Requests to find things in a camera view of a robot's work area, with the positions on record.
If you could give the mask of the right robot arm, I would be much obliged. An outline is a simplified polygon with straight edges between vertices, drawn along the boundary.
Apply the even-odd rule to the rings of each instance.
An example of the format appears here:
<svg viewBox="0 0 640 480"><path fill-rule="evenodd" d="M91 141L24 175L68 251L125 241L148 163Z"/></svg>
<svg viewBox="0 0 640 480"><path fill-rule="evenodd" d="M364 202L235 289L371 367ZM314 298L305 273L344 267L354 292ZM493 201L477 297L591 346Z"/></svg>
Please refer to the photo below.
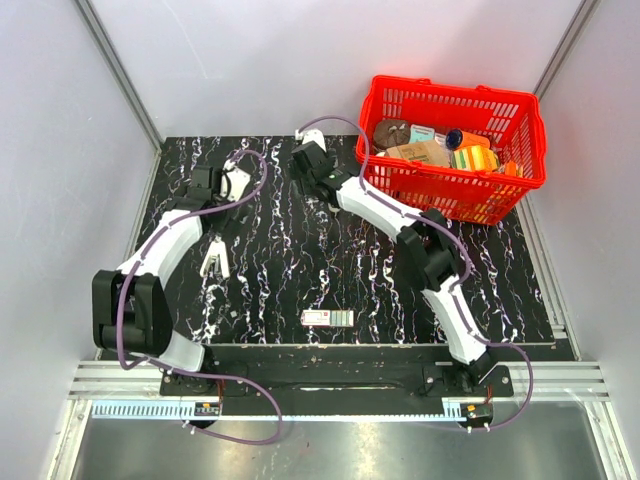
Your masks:
<svg viewBox="0 0 640 480"><path fill-rule="evenodd" d="M440 211L420 211L400 203L338 167L335 153L314 141L294 148L291 170L305 194L360 217L389 237L403 262L400 271L409 275L444 331L454 361L447 373L450 381L468 396L486 389L496 361L464 299L461 247Z"/></svg>

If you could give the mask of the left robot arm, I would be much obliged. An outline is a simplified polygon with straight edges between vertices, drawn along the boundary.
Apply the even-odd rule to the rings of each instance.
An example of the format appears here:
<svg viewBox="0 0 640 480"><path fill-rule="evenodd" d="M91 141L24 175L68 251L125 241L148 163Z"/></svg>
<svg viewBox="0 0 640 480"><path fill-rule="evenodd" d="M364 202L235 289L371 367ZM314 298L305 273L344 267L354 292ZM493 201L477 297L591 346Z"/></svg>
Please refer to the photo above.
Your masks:
<svg viewBox="0 0 640 480"><path fill-rule="evenodd" d="M191 216L239 200L251 180L238 167L197 167L188 185L166 205L152 235L114 270L100 270L92 280L93 340L103 350L117 350L117 312L123 307L122 346L125 354L153 358L183 370L182 384L195 395L211 392L215 369L205 364L205 348L174 329L165 296L171 275L203 234L218 232L236 221L240 212Z"/></svg>

